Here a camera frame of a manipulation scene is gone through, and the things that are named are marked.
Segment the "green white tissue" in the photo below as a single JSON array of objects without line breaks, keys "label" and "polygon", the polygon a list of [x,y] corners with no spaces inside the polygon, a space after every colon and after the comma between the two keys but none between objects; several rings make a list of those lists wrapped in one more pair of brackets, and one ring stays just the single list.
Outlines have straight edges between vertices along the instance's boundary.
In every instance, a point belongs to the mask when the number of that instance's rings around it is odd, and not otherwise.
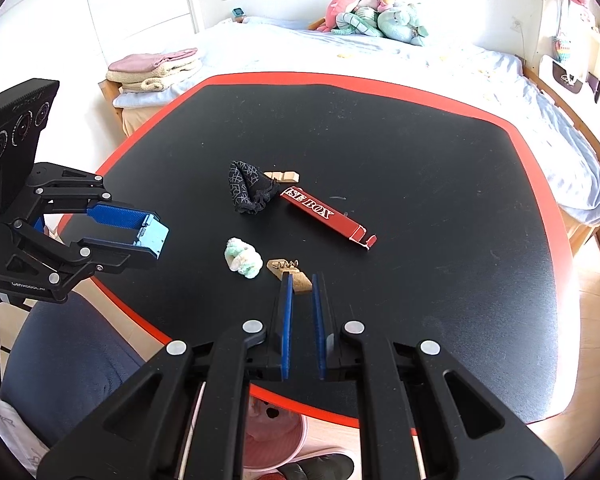
[{"label": "green white tissue", "polygon": [[232,272],[237,272],[248,280],[255,278],[263,266],[262,257],[256,248],[237,237],[226,242],[224,259]]}]

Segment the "red box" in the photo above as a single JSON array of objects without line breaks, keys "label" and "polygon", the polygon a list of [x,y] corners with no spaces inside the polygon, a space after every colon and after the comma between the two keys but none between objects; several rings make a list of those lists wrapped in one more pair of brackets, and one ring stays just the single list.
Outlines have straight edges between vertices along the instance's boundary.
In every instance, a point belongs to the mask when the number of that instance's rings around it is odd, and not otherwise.
[{"label": "red box", "polygon": [[370,249],[377,242],[377,236],[368,234],[360,222],[345,216],[298,186],[286,188],[280,193],[280,197],[358,246]]}]

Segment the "small blue alarm clock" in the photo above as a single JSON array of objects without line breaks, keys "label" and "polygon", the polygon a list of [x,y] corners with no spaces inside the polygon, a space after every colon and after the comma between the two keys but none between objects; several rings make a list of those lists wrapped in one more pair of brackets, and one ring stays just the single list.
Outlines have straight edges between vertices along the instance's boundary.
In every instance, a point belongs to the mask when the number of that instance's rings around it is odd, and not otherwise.
[{"label": "small blue alarm clock", "polygon": [[232,10],[233,21],[241,23],[244,20],[245,13],[241,8],[235,8]]}]

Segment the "folded beige pink blankets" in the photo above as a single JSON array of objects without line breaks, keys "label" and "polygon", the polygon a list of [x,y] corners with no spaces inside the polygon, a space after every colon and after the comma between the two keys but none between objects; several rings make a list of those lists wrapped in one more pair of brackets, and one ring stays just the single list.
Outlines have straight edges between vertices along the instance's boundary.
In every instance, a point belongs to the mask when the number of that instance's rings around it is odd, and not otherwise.
[{"label": "folded beige pink blankets", "polygon": [[135,53],[112,62],[106,81],[118,85],[117,108],[161,106],[182,94],[199,68],[197,48],[168,53]]}]

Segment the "pink plush toy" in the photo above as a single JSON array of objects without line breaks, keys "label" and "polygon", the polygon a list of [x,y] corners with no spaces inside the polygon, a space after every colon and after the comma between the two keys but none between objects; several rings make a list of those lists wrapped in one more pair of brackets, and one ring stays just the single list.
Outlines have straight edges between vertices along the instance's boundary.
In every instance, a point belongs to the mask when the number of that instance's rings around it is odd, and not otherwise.
[{"label": "pink plush toy", "polygon": [[317,23],[314,30],[317,32],[330,32],[337,27],[336,18],[341,13],[351,12],[360,0],[332,0],[325,11],[325,16]]}]

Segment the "black red-edged table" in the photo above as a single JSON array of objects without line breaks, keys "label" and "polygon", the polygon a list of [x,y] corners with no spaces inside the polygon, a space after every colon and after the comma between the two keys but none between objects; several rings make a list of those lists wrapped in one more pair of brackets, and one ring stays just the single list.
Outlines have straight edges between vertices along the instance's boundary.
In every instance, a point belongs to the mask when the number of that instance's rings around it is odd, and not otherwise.
[{"label": "black red-edged table", "polygon": [[[292,170],[258,214],[234,208],[242,160]],[[100,166],[115,200],[169,228],[148,271],[97,286],[160,341],[207,341],[275,300],[268,271],[224,259],[232,237],[264,260],[321,273],[330,305],[393,337],[432,339],[526,422],[576,388],[580,306],[562,215],[508,120],[388,82],[308,73],[213,76]],[[280,197],[290,186],[360,222],[358,246]]]}]

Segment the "blue rectangular block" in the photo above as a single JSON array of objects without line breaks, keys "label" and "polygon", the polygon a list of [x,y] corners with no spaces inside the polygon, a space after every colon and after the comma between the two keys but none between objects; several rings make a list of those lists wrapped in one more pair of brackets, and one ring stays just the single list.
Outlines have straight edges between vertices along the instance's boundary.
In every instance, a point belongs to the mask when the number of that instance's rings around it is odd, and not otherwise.
[{"label": "blue rectangular block", "polygon": [[156,259],[162,253],[162,248],[169,235],[169,228],[154,214],[146,214],[137,231],[133,245],[148,249]]}]

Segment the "black patterned cloth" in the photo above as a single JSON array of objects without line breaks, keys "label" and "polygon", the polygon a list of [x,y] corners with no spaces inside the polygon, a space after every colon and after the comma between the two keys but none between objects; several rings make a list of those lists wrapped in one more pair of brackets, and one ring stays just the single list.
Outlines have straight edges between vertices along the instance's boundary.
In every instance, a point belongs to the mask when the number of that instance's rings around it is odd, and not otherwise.
[{"label": "black patterned cloth", "polygon": [[240,214],[258,214],[275,197],[279,184],[257,166],[233,160],[228,170],[228,185],[234,208]]}]

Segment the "black tracker board left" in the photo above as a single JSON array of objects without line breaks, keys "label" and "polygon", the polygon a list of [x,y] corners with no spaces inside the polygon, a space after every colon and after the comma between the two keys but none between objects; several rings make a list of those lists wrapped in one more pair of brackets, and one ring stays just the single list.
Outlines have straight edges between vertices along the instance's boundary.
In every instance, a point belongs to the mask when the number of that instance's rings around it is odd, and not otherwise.
[{"label": "black tracker board left", "polygon": [[57,80],[32,78],[0,93],[0,215],[29,177],[58,89]]}]

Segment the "striped green plush toy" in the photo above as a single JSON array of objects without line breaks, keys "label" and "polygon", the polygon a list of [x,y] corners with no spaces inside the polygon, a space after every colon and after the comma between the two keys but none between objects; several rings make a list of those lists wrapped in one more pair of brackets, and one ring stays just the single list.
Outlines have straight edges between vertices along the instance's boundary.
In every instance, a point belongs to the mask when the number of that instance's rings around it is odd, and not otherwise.
[{"label": "striped green plush toy", "polygon": [[377,24],[378,13],[370,6],[336,15],[332,33],[336,35],[363,35],[380,38],[384,33]]}]

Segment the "tan wooden strip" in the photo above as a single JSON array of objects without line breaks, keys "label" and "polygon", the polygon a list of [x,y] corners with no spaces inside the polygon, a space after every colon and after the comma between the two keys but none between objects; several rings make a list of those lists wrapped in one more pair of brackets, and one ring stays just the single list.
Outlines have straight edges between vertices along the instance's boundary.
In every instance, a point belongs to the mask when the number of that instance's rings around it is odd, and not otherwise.
[{"label": "tan wooden strip", "polygon": [[282,280],[284,275],[288,274],[292,279],[292,288],[296,294],[305,294],[312,290],[312,282],[299,269],[297,260],[270,259],[266,263],[266,268],[279,280]]},{"label": "tan wooden strip", "polygon": [[265,177],[278,183],[290,183],[297,184],[300,181],[300,174],[298,172],[288,171],[265,171],[263,173]]}]

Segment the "blue office chair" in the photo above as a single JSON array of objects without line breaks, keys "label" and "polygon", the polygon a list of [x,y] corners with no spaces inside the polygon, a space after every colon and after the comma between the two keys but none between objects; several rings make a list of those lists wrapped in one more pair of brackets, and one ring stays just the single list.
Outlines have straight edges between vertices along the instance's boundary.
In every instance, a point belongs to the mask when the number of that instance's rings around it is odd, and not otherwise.
[{"label": "blue office chair", "polygon": [[85,298],[39,301],[10,352],[0,397],[47,446],[76,428],[145,361]]}]

